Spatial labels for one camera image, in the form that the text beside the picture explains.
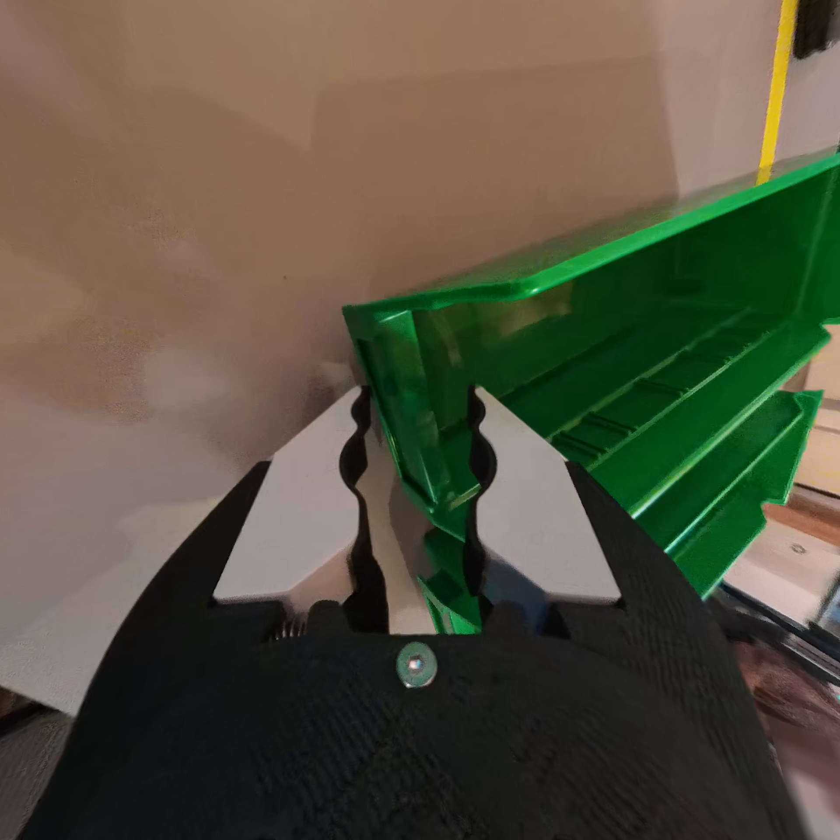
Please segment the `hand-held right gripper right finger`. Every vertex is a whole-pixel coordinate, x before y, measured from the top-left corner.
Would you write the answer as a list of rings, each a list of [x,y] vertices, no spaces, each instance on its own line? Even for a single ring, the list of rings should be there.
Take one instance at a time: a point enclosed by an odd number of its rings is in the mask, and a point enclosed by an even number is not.
[[[511,602],[540,630],[561,603],[617,606],[621,592],[570,462],[485,388],[469,389],[463,572],[486,609]]]

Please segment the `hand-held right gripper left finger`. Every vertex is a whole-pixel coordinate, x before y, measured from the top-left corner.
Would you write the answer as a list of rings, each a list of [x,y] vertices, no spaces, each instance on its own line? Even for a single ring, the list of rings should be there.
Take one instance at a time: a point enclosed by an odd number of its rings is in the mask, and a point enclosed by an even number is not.
[[[382,568],[359,489],[371,393],[355,386],[273,455],[213,592],[223,605],[280,605],[276,634],[304,634],[336,602],[350,627],[388,634]]]

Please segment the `yellow tape strip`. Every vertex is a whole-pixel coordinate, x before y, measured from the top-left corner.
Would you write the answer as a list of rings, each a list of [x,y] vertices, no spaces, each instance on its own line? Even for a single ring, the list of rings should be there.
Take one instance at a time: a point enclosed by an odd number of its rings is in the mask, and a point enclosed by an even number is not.
[[[799,6],[799,1],[782,1],[780,3],[780,15],[773,48],[770,90],[765,110],[755,186],[761,186],[770,180],[776,160]]]

